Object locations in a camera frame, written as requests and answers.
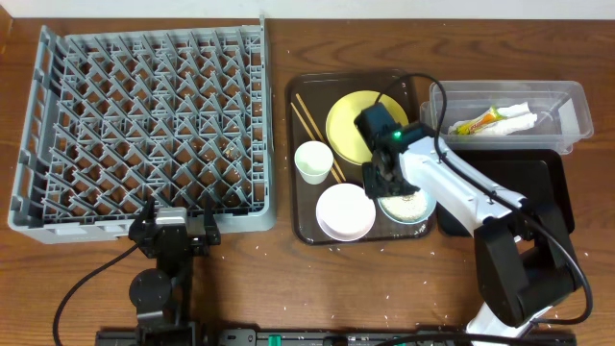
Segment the green orange snack wrapper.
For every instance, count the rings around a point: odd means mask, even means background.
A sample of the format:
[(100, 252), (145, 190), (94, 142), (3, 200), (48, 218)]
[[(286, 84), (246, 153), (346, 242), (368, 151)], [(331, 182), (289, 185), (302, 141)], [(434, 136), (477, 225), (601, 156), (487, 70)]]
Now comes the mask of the green orange snack wrapper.
[(505, 120), (494, 107), (489, 108), (477, 118), (456, 122), (449, 128), (449, 135), (468, 136), (473, 135), (492, 123)]

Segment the light blue bowl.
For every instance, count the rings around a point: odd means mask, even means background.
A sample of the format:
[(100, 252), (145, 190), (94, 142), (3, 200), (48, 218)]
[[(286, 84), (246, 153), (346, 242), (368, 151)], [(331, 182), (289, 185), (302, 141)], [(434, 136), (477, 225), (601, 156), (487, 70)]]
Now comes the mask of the light blue bowl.
[(410, 195), (378, 199), (383, 213), (401, 224), (417, 224), (427, 220), (436, 207), (436, 200), (423, 190)]

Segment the pink white bowl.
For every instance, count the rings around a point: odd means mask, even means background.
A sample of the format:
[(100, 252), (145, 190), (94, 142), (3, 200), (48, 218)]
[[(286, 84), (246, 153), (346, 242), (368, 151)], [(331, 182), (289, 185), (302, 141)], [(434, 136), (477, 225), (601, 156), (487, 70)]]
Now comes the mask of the pink white bowl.
[(320, 229), (332, 239), (350, 242), (367, 235), (376, 221), (376, 207), (365, 190), (353, 184), (327, 188), (315, 207)]

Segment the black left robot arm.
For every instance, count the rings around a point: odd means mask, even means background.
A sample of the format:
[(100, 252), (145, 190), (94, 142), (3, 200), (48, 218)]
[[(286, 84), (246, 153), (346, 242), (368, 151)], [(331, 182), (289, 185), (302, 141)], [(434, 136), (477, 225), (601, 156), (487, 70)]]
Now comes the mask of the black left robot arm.
[(139, 346), (208, 343), (207, 330), (190, 317), (193, 262), (221, 243), (210, 206), (196, 217), (187, 209), (156, 208), (149, 198), (129, 228), (129, 239), (156, 266), (138, 273), (129, 288)]

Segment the rice food scraps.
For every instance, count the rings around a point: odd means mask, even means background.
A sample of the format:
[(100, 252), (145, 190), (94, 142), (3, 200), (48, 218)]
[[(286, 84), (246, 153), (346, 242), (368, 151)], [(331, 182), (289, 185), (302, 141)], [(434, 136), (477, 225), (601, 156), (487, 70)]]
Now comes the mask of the rice food scraps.
[(403, 222), (418, 220), (428, 208), (427, 198), (422, 192), (406, 196), (385, 197), (379, 202), (388, 214)]

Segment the white paper cup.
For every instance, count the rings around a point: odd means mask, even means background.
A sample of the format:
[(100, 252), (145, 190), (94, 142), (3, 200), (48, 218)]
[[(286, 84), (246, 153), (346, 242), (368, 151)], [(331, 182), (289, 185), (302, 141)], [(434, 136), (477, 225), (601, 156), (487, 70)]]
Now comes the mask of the white paper cup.
[(307, 141), (296, 149), (294, 163), (306, 183), (319, 185), (326, 180), (332, 169), (332, 150), (321, 141)]

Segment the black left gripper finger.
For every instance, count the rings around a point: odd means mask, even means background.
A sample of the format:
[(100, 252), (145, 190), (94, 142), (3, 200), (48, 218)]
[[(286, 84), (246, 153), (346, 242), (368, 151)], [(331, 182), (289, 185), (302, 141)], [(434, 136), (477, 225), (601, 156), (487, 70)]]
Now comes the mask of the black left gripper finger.
[(155, 198), (150, 196), (138, 215), (138, 225), (150, 223), (155, 219)]
[(215, 228), (215, 219), (212, 213), (212, 208), (215, 204), (212, 202), (210, 195), (207, 193), (206, 196), (202, 199), (203, 203), (203, 219), (204, 219), (204, 228), (205, 229), (214, 229)]

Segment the white tissue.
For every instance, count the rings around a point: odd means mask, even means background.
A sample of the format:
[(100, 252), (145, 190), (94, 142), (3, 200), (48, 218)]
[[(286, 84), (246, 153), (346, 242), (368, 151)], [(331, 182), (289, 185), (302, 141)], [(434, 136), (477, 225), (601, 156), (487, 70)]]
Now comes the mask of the white tissue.
[(528, 102), (495, 109), (505, 116), (505, 120), (492, 123), (469, 136), (507, 136), (529, 130), (534, 127), (537, 121), (537, 114), (530, 111)]

